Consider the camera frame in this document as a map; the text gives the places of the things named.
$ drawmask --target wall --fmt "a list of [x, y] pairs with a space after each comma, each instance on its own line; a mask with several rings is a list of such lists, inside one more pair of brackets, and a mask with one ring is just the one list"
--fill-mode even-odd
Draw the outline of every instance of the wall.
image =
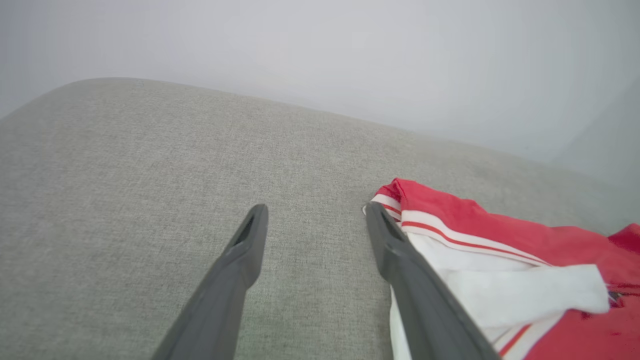
[[553, 163], [639, 193], [640, 76]]
[[0, 0], [0, 117], [148, 78], [551, 161], [640, 74], [635, 0]]

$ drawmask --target red stripe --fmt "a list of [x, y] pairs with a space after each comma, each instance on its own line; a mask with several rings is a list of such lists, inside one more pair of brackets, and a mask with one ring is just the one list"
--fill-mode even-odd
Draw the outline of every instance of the red stripe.
[[524, 335], [524, 333], [527, 330], [529, 330], [530, 327], [531, 327], [531, 324], [526, 325], [525, 327], [520, 329], [520, 331], [518, 331], [518, 333], [516, 333], [516, 336], [512, 337], [511, 340], [509, 340], [509, 342], [507, 343], [507, 345], [505, 345], [502, 348], [502, 350], [500, 350], [500, 356], [505, 356], [509, 352], [509, 350], [511, 350], [513, 345], [516, 345], [516, 342], [518, 342], [518, 340], [522, 337], [522, 335]]
[[389, 206], [389, 205], [387, 205], [387, 204], [382, 204], [382, 206], [384, 206], [384, 207], [385, 207], [385, 209], [387, 209], [387, 210], [391, 210], [391, 211], [393, 211], [394, 213], [396, 213], [396, 214], [398, 214], [398, 215], [402, 215], [402, 213], [400, 212], [400, 210], [398, 210], [398, 209], [396, 209], [396, 208], [394, 208], [394, 207], [392, 207], [392, 206]]
[[529, 259], [529, 260], [533, 260], [537, 263], [540, 263], [540, 260], [536, 260], [536, 259], [532, 259], [529, 258], [528, 256], [524, 256], [524, 255], [520, 255], [520, 254], [516, 254], [515, 252], [511, 252], [508, 250], [502, 250], [502, 249], [496, 249], [495, 247], [490, 247], [490, 246], [486, 246], [486, 245], [478, 245], [478, 244], [472, 244], [472, 243], [465, 243], [462, 241], [458, 241], [458, 240], [453, 240], [452, 238], [446, 236], [443, 232], [441, 232], [440, 230], [438, 230], [437, 228], [427, 225], [427, 224], [423, 224], [421, 222], [414, 222], [414, 221], [405, 221], [402, 223], [402, 226], [415, 226], [415, 227], [421, 227], [423, 229], [429, 230], [429, 231], [433, 231], [434, 233], [442, 236], [443, 238], [445, 238], [445, 240], [454, 243], [454, 244], [458, 244], [458, 245], [463, 245], [463, 246], [468, 246], [468, 247], [475, 247], [478, 249], [486, 249], [486, 250], [493, 250], [493, 251], [499, 251], [499, 252], [504, 252], [506, 254], [511, 254], [511, 255], [515, 255], [515, 256], [519, 256], [521, 258], [525, 258], [525, 259]]

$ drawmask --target gray couch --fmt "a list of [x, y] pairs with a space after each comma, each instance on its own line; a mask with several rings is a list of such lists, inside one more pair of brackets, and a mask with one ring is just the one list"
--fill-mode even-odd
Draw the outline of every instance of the gray couch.
[[80, 81], [0, 120], [0, 358], [147, 359], [263, 202], [236, 359], [390, 359], [361, 208], [394, 177], [547, 225], [640, 219], [629, 194], [499, 152], [191, 86]]

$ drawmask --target folded clothing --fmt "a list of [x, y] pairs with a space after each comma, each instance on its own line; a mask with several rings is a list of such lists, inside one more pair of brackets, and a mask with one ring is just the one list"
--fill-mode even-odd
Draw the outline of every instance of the folded clothing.
[[[605, 236], [487, 213], [395, 179], [384, 205], [504, 359], [640, 355], [640, 231]], [[396, 360], [411, 359], [392, 296]]]

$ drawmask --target gray fabric surface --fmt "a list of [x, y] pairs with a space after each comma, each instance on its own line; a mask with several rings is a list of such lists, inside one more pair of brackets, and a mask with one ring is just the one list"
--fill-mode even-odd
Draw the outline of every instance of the gray fabric surface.
[[628, 194], [506, 154], [262, 99], [93, 79], [0, 120], [0, 358], [146, 359], [269, 206], [236, 359], [390, 359], [362, 206], [394, 177], [611, 233]]

